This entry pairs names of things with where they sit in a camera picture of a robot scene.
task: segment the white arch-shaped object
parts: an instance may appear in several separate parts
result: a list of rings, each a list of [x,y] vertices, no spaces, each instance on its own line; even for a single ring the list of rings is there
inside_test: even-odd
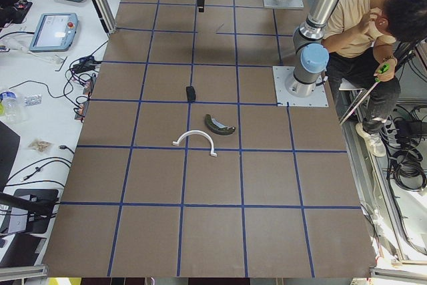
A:
[[[204,132],[204,131],[202,131],[202,130],[189,130],[189,131],[187,131],[187,132],[183,133],[183,134],[178,138],[178,140],[177,140],[177,141],[173,141],[173,142],[172,142],[172,145],[174,145],[174,146],[179,146],[179,144],[181,143],[181,141],[182,141],[185,137],[190,136],[190,135],[202,135],[202,136],[204,136],[207,140],[209,140],[209,143],[211,143],[211,156],[213,156],[213,157],[216,157],[216,156],[217,156],[217,155],[216,155],[216,153],[215,153],[214,141],[212,140],[211,136],[209,136],[207,133],[205,133],[205,132]]]

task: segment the plastic bottle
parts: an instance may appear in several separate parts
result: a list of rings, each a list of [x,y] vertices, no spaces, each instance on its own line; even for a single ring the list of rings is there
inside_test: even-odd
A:
[[[19,123],[22,120],[18,99],[12,91],[0,93],[1,105],[8,123]]]

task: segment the white mounting plate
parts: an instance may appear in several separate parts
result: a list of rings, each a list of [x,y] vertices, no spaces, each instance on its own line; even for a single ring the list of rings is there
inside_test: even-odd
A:
[[[304,8],[304,4],[302,3],[302,0],[285,0],[280,2],[276,0],[264,0],[264,8],[302,10]]]
[[[313,93],[304,98],[296,97],[287,91],[285,88],[285,80],[289,74],[294,72],[295,67],[292,66],[273,66],[274,87],[276,88],[276,100],[278,106],[286,107],[329,107],[328,99],[326,98],[325,88],[323,85],[316,86]]]

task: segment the white sneaker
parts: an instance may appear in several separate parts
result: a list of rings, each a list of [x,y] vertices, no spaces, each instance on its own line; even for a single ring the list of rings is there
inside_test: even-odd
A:
[[[384,157],[386,155],[386,146],[384,146],[380,134],[378,133],[367,133],[363,130],[362,123],[356,124],[356,131],[360,137],[365,140],[366,148],[368,151],[376,157]]]

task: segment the blue joint cap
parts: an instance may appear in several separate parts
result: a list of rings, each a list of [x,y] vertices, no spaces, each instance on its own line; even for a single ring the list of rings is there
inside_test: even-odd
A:
[[[301,64],[309,73],[321,73],[328,61],[328,50],[319,43],[311,43],[302,50]]]

